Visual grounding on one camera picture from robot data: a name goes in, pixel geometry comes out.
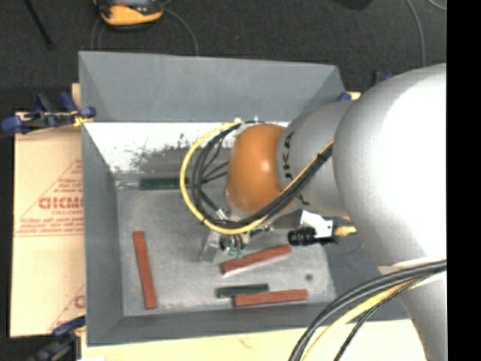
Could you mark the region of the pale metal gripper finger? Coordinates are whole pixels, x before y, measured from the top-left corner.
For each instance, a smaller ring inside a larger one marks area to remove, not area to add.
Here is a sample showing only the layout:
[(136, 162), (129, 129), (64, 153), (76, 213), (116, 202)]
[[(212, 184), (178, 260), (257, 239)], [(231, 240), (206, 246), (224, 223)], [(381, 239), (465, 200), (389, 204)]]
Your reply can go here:
[(202, 243), (200, 253), (198, 255), (199, 261), (213, 261), (216, 255), (216, 233), (211, 231), (206, 234)]
[(207, 243), (205, 246), (205, 260), (207, 262), (213, 262), (220, 249), (221, 236), (209, 235), (207, 237)]

